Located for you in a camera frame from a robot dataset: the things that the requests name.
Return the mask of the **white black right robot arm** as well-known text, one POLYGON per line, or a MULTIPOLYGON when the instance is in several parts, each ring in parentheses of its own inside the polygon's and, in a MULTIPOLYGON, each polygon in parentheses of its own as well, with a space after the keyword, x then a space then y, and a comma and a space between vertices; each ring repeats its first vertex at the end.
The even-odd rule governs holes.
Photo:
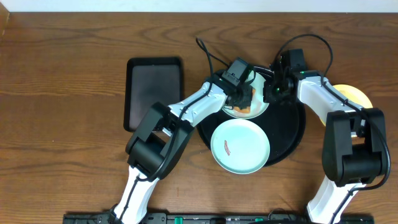
POLYGON ((325 124, 322 166, 325 178, 307 204, 313 223, 338 223, 359 191, 382 187, 391 172, 384 114, 364 108, 340 93, 318 70, 271 65, 273 80, 264 100, 295 100, 307 105, 325 124))

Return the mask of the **light green plate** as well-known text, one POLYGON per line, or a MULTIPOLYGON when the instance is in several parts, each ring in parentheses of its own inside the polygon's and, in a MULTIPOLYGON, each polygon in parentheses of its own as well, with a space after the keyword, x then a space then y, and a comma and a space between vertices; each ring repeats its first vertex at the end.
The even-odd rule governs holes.
POLYGON ((221 123, 212 134, 210 148, 215 161, 234 174, 258 171, 271 153, 266 133, 246 119, 230 119, 221 123))

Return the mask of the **yellow plate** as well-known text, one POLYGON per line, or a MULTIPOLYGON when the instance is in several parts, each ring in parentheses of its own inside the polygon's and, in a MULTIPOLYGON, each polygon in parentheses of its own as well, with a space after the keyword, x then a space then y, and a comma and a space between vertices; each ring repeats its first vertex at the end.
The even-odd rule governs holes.
MULTIPOLYGON (((362 106, 363 108, 372 108, 373 104, 370 99, 359 89, 345 84, 333 85, 335 93, 338 91, 342 96, 342 99, 348 99, 351 103, 362 106)), ((325 87, 322 87, 322 93, 326 96, 329 106, 329 112, 337 110, 351 110, 347 106, 343 106, 343 103, 335 96, 333 96, 325 87)))

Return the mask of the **white plate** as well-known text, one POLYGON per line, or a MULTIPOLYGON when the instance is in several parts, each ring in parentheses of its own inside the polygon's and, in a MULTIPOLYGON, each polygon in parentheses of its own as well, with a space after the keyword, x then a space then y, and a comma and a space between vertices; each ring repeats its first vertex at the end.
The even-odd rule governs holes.
POLYGON ((246 82, 252 79, 254 79, 254 81, 250 84, 253 88, 250 107, 241 110, 238 107, 232 108, 225 106, 223 111, 226 114, 232 116, 233 118, 252 119, 265 112, 269 106, 268 103, 263 101, 263 89, 266 79, 260 73, 250 72, 246 82))

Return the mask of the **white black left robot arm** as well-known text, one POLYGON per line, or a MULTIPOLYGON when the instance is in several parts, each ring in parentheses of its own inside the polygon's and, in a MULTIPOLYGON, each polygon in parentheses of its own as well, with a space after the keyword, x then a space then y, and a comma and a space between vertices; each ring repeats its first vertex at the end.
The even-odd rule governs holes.
POLYGON ((214 73, 185 100, 150 107, 126 145, 129 176, 121 201, 112 211, 110 223, 139 223, 159 180, 176 166, 195 126, 227 103, 238 101, 241 87, 250 83, 249 69, 237 78, 231 72, 214 73))

